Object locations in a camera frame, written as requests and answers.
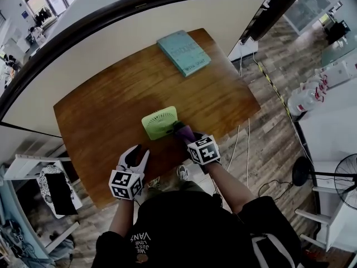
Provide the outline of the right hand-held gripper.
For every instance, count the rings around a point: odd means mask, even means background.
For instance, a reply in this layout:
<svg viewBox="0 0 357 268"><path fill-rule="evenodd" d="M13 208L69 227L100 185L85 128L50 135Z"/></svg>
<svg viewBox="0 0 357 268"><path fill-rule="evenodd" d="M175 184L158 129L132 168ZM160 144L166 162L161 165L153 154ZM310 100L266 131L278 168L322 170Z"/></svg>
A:
<svg viewBox="0 0 357 268"><path fill-rule="evenodd" d="M191 160L199 165L219 161L220 152L213 135L194 132L195 142L187 145Z"/></svg>

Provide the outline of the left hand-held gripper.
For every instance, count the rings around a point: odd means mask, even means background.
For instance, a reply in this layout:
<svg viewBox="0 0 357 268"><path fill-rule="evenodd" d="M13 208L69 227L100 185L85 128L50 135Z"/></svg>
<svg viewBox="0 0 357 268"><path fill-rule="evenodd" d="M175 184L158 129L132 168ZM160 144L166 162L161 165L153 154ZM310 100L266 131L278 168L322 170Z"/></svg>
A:
<svg viewBox="0 0 357 268"><path fill-rule="evenodd" d="M118 166L112 170L109 188L112 195L118 199L133 200L144 187L144 170L150 155L147 150L138 163L142 145L135 145L125 151L119 158Z"/></svg>

